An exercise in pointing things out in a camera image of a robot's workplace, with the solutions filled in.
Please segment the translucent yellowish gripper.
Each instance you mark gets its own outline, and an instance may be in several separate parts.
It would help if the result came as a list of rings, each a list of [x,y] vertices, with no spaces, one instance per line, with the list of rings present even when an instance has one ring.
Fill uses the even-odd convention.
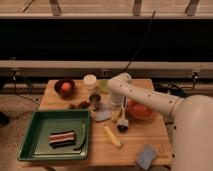
[[[121,114],[123,97],[117,93],[111,92],[109,95],[109,101],[111,105],[111,118],[113,122],[116,122]]]

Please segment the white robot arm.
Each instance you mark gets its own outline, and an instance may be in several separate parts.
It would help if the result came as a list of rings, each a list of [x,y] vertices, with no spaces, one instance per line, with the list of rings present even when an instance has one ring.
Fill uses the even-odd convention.
[[[192,95],[186,98],[132,84],[128,73],[108,80],[110,103],[121,105],[132,99],[174,119],[171,171],[213,171],[213,98]]]

